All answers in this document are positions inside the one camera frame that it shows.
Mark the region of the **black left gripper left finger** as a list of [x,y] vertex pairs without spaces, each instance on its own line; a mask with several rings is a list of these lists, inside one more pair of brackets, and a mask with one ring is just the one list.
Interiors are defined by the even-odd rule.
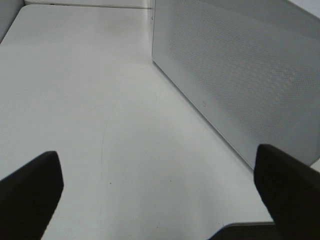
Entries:
[[0,238],[40,240],[64,189],[58,153],[46,151],[0,181]]

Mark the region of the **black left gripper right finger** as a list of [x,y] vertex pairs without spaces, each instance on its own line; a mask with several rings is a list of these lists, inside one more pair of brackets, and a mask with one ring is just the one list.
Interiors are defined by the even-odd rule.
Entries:
[[320,238],[320,173],[284,151],[257,148],[254,184],[284,240]]

